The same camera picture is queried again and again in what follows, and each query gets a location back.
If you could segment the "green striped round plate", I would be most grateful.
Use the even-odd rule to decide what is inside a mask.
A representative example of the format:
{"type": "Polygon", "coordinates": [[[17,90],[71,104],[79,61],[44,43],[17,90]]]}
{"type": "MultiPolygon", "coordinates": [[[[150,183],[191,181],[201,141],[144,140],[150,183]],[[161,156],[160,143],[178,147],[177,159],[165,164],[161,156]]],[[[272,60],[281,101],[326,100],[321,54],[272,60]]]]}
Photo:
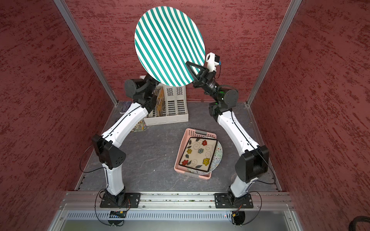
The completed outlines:
{"type": "Polygon", "coordinates": [[[135,50],[145,71],[163,85],[193,82],[186,63],[204,65],[206,49],[195,22],[184,12],[159,6],[145,12],[135,28],[135,50]]]}

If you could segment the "square flower plate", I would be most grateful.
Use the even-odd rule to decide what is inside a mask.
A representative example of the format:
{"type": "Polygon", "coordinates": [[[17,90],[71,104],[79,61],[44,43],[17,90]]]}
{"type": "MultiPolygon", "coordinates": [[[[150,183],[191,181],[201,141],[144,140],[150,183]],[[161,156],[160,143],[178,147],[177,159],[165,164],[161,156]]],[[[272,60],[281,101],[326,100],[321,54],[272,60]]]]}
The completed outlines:
{"type": "Polygon", "coordinates": [[[216,151],[217,140],[211,138],[190,137],[178,161],[179,166],[209,172],[216,151]]]}

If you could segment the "colourful patterned round plate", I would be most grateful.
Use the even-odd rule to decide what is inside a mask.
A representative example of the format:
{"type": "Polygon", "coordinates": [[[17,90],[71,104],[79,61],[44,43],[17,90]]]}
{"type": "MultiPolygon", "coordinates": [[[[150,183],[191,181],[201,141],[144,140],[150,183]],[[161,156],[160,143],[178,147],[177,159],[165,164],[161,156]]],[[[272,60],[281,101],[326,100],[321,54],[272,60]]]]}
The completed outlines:
{"type": "Polygon", "coordinates": [[[219,166],[219,164],[221,163],[222,157],[223,157],[223,149],[222,149],[221,143],[218,141],[215,147],[215,152],[214,152],[213,159],[211,161],[211,166],[210,166],[209,171],[206,173],[206,172],[202,172],[202,171],[191,169],[191,168],[189,168],[188,171],[190,173],[197,174],[197,175],[210,174],[213,170],[215,170],[219,166]]]}

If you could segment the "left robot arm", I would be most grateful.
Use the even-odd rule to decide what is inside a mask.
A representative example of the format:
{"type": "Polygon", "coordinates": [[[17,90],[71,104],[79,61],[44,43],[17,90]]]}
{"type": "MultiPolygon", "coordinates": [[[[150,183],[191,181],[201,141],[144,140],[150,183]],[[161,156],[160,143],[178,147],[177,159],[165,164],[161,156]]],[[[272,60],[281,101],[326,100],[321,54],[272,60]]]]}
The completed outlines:
{"type": "Polygon", "coordinates": [[[124,88],[133,103],[111,128],[92,137],[95,153],[105,170],[107,188],[103,199],[115,208],[128,206],[129,203],[122,179],[122,164],[126,154],[119,148],[134,127],[155,109],[157,96],[154,92],[158,83],[150,75],[144,79],[127,80],[124,88]]]}

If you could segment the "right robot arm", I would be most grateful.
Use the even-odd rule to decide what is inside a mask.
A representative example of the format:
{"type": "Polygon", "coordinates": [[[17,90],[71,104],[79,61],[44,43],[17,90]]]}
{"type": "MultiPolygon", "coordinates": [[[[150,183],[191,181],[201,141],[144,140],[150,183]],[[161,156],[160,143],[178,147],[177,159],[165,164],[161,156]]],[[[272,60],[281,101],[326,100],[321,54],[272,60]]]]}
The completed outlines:
{"type": "Polygon", "coordinates": [[[240,156],[235,164],[237,176],[227,193],[215,194],[216,206],[242,208],[251,205],[248,190],[268,172],[269,150],[259,145],[237,120],[233,108],[239,99],[238,91],[229,85],[218,84],[214,78],[215,71],[190,61],[186,62],[186,67],[193,78],[193,86],[203,89],[206,95],[214,99],[209,104],[210,115],[226,131],[240,156]]]}

